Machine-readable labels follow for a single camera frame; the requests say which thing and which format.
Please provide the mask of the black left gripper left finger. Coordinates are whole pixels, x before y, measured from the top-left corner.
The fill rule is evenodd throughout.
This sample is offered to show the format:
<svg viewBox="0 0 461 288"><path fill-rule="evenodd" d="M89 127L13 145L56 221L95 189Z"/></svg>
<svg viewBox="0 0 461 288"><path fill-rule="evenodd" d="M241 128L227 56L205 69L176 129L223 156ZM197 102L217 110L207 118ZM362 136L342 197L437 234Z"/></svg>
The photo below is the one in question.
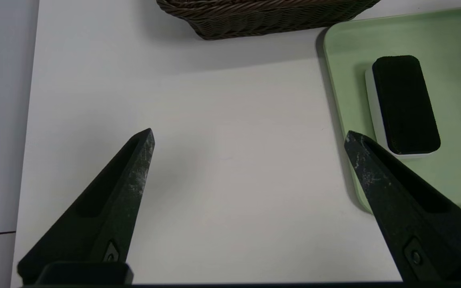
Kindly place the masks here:
<svg viewBox="0 0 461 288"><path fill-rule="evenodd" d="M124 286L126 258L155 148L132 136L17 266L25 286Z"/></svg>

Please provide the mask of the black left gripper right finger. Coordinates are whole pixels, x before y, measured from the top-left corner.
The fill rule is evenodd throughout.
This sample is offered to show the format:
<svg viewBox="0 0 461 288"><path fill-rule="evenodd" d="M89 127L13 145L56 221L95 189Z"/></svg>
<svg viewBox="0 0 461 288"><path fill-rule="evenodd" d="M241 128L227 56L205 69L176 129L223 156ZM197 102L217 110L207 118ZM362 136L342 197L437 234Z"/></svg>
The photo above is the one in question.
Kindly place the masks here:
<svg viewBox="0 0 461 288"><path fill-rule="evenodd" d="M402 280L461 283L461 208L370 137L344 148Z"/></svg>

